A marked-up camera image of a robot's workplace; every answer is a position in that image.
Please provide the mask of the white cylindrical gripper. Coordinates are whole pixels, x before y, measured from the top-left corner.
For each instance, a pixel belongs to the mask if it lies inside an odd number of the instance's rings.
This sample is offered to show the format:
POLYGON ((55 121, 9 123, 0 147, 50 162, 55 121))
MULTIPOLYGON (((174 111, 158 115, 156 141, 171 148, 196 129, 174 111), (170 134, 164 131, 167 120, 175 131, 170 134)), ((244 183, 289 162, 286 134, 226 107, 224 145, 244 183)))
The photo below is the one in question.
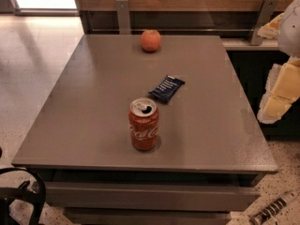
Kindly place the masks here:
MULTIPOLYGON (((300 56, 300 0, 293 0, 284 13, 263 25, 257 33, 262 38, 277 38, 278 48, 289 56, 300 56)), ((274 64, 269 71, 265 93, 257 118, 274 124, 300 98, 300 59, 291 57, 284 65, 274 64)))

